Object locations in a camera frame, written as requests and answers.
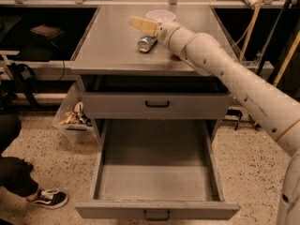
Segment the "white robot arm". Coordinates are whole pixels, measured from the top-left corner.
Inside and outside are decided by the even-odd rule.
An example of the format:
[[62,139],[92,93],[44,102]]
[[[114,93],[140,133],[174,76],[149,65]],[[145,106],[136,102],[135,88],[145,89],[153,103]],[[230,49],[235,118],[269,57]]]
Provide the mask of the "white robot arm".
[[160,45],[197,73],[218,77],[252,118],[291,157],[282,186],[277,225],[299,225],[300,103],[235,62],[209,34],[194,33],[178,22],[159,24],[136,16],[130,17],[128,23],[157,38]]

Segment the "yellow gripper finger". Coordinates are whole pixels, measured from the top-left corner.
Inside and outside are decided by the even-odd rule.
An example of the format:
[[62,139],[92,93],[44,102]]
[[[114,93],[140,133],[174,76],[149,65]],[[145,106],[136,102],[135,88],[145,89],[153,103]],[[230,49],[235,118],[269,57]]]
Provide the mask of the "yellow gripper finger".
[[155,37],[158,34],[159,25],[155,21],[143,17],[131,16],[128,23],[132,27],[142,31],[147,36]]

